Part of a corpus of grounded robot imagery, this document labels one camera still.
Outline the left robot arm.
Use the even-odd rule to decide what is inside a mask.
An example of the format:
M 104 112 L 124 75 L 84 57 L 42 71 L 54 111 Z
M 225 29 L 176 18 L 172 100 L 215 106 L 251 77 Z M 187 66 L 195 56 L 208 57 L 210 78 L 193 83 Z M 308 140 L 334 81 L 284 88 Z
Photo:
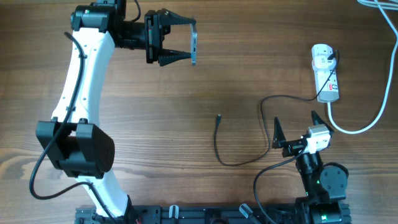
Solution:
M 196 20 L 170 10 L 150 10 L 126 19 L 125 1 L 96 1 L 71 14 L 72 57 L 60 100 L 50 121 L 35 135 L 42 158 L 75 179 L 95 203 L 78 223 L 139 223 L 114 174 L 114 141 L 100 129 L 100 98 L 106 69 L 116 48 L 142 49 L 147 63 L 165 66 L 196 59 Z

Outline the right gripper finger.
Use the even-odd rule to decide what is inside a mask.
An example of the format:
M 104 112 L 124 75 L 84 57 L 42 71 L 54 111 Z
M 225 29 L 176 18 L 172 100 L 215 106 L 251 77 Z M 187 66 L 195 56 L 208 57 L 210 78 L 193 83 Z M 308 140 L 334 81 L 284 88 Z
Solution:
M 286 138 L 284 136 L 284 132 L 280 125 L 280 121 L 276 116 L 274 118 L 274 136 L 272 140 L 272 147 L 274 149 L 279 149 L 285 147 L 285 144 L 286 144 Z
M 330 135 L 332 136 L 334 134 L 334 129 L 331 128 L 324 120 L 321 119 L 321 117 L 316 113 L 315 110 L 311 111 L 311 116 L 312 116 L 312 121 L 314 125 L 321 125 L 324 124 L 326 128 L 329 130 Z

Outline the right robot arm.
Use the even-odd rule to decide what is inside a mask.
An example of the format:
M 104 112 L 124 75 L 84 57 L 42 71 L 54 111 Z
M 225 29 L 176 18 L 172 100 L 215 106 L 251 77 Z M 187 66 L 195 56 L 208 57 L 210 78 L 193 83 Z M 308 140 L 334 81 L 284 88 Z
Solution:
M 313 126 L 297 140 L 288 141 L 278 118 L 274 118 L 272 147 L 282 149 L 283 157 L 293 156 L 305 197 L 295 200 L 295 219 L 298 223 L 351 223 L 346 199 L 349 172 L 336 162 L 324 163 L 320 151 L 330 147 L 334 134 L 319 115 L 311 112 Z

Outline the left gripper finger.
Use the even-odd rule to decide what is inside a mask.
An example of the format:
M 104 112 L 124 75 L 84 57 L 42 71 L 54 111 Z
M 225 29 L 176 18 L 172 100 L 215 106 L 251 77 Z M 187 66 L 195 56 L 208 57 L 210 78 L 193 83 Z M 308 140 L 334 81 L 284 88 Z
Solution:
M 160 10 L 159 14 L 159 24 L 162 26 L 196 24 L 195 19 L 180 16 L 167 9 Z
M 178 60 L 191 58 L 190 52 L 182 52 L 178 50 L 161 49 L 159 51 L 158 63 L 161 67 L 174 63 Z

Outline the blue screen Galaxy smartphone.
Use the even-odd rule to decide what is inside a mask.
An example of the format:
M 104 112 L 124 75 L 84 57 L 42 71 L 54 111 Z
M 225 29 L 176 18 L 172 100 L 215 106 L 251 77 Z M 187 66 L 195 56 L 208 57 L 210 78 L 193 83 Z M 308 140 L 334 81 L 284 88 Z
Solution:
M 192 60 L 192 65 L 196 65 L 197 63 L 197 28 L 195 24 L 190 25 L 191 29 L 191 44 L 190 44 L 190 53 L 191 53 L 191 60 Z

